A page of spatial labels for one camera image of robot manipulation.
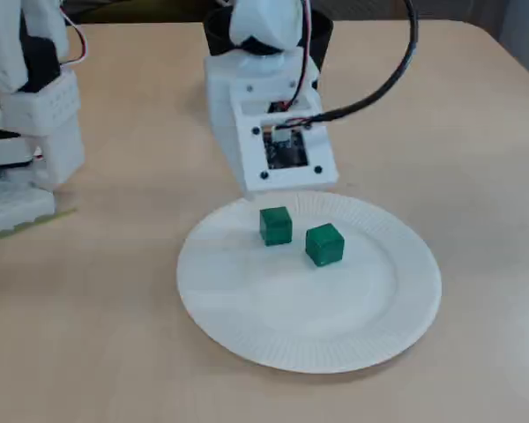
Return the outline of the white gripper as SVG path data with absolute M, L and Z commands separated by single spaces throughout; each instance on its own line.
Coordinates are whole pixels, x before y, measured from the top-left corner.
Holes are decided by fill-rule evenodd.
M 245 197 L 265 192 L 265 146 L 261 127 L 311 117 L 322 111 L 312 83 L 319 76 L 308 61 L 303 87 L 286 112 L 269 111 L 289 101 L 298 85 L 303 49 L 254 56 L 235 49 L 205 59 L 205 91 L 212 133 Z

